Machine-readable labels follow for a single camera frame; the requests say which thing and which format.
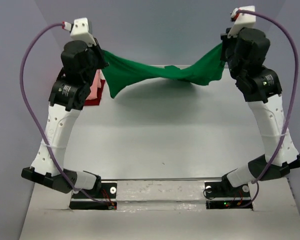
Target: green cloth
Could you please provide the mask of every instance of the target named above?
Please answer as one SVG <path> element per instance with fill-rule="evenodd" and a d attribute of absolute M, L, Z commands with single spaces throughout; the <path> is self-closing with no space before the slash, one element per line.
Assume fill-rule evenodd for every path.
<path fill-rule="evenodd" d="M 127 60 L 103 51 L 109 66 L 102 70 L 109 86 L 110 96 L 115 98 L 126 86 L 146 79 L 165 78 L 206 86 L 211 81 L 220 80 L 225 62 L 220 61 L 222 44 L 217 45 L 195 64 L 179 69 L 176 66 L 155 67 Z"/>

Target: white wall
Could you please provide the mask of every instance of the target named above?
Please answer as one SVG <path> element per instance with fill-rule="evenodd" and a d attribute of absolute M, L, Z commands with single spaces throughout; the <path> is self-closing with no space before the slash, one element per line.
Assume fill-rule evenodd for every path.
<path fill-rule="evenodd" d="M 285 26 L 294 38 L 300 62 L 300 0 L 286 1 L 276 20 Z M 271 40 L 271 46 L 266 65 L 278 73 L 283 88 L 284 109 L 287 111 L 294 75 L 293 52 L 286 37 L 275 26 L 269 29 L 268 37 Z M 294 144 L 300 152 L 300 69 L 294 106 L 289 128 Z M 300 212 L 300 169 L 291 172 L 290 180 Z"/>
<path fill-rule="evenodd" d="M 46 25 L 33 0 L 0 0 L 0 240 L 19 239 L 32 192 L 21 171 L 31 164 L 41 138 L 23 104 L 19 68 L 28 44 Z M 49 33 L 30 54 L 24 74 L 41 123 L 60 67 L 60 48 Z"/>

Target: white table surface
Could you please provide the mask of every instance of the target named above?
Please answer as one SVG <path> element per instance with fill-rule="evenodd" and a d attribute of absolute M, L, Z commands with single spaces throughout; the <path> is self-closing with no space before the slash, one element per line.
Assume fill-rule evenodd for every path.
<path fill-rule="evenodd" d="M 300 240 L 300 216 L 285 178 L 260 183 L 254 211 L 207 210 L 196 181 L 157 182 L 150 191 L 140 190 L 144 181 L 119 183 L 112 211 L 68 209 L 70 194 L 36 184 L 20 240 Z M 254 185 L 250 191 L 255 194 Z M 142 202 L 125 202 L 135 198 Z"/>
<path fill-rule="evenodd" d="M 83 109 L 64 167 L 103 179 L 220 177 L 264 153 L 256 120 L 224 71 L 197 86 L 150 79 Z"/>

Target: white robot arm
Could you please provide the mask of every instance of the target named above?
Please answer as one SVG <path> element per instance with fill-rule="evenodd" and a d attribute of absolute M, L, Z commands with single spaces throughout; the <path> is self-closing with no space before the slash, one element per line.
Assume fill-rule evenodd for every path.
<path fill-rule="evenodd" d="M 238 9 L 255 11 L 254 6 L 246 6 L 232 12 L 234 25 L 221 35 L 221 60 L 228 63 L 231 77 L 254 114 L 265 154 L 225 174 L 210 190 L 208 198 L 213 198 L 215 192 L 235 193 L 239 187 L 256 180 L 273 156 L 285 123 L 279 77 L 263 65 L 270 41 L 264 32 L 252 28 L 256 17 L 237 13 Z M 300 154 L 287 129 L 278 154 L 260 180 L 279 179 L 299 167 Z"/>
<path fill-rule="evenodd" d="M 85 171 L 64 169 L 64 158 L 73 126 L 90 93 L 96 71 L 108 64 L 87 18 L 76 19 L 73 24 L 64 22 L 64 29 L 70 32 L 73 41 L 64 46 L 61 54 L 63 68 L 49 97 L 45 135 L 59 166 L 74 187 L 91 190 L 89 193 L 93 195 L 101 187 L 101 178 Z M 31 166 L 24 168 L 21 176 L 63 193 L 72 190 L 56 168 L 43 140 Z"/>

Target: black joint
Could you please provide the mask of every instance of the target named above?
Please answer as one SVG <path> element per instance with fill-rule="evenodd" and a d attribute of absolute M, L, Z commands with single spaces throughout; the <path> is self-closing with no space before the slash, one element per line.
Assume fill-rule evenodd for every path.
<path fill-rule="evenodd" d="M 289 163 L 290 169 L 298 169 L 300 168 L 300 154 L 296 157 L 296 160 Z"/>
<path fill-rule="evenodd" d="M 77 181 L 77 173 L 75 171 L 64 169 L 63 172 L 68 176 L 72 183 Z M 67 194 L 72 190 L 72 187 L 61 174 L 56 176 L 51 176 L 50 173 L 42 175 L 35 172 L 33 167 L 26 167 L 22 170 L 21 177 L 64 194 Z"/>

